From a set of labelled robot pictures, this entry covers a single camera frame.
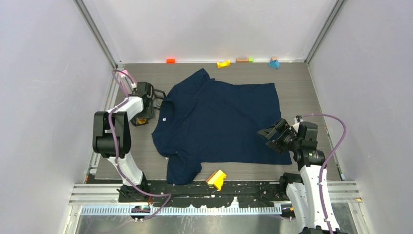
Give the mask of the navy blue t-shirt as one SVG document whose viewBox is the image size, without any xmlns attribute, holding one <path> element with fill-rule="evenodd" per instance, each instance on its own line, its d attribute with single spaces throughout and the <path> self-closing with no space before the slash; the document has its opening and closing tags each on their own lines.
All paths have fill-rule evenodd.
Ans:
<svg viewBox="0 0 413 234">
<path fill-rule="evenodd" d="M 192 182 L 203 163 L 290 165 L 290 154 L 271 149 L 258 133 L 281 116 L 275 84 L 230 84 L 196 71 L 162 101 L 152 133 L 168 159 L 167 182 Z"/>
</svg>

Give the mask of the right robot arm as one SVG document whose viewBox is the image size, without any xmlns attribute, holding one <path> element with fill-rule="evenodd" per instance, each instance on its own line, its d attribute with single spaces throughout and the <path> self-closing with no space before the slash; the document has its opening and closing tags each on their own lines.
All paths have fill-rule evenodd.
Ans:
<svg viewBox="0 0 413 234">
<path fill-rule="evenodd" d="M 291 201 L 300 232 L 340 234 L 327 188 L 328 158 L 317 149 L 317 124 L 296 116 L 295 123 L 289 125 L 281 118 L 258 134 L 266 138 L 266 145 L 276 152 L 293 153 L 299 173 L 284 173 L 279 179 L 278 194 Z"/>
</svg>

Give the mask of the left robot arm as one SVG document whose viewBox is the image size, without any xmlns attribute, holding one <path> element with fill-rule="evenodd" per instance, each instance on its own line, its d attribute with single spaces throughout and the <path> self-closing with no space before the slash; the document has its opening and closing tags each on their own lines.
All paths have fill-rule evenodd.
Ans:
<svg viewBox="0 0 413 234">
<path fill-rule="evenodd" d="M 152 111 L 153 86 L 138 82 L 132 94 L 113 108 L 94 114 L 92 147 L 94 152 L 107 159 L 122 178 L 123 186 L 131 188 L 131 196 L 138 202 L 149 197 L 145 174 L 131 155 L 130 121 L 137 115 Z"/>
</svg>

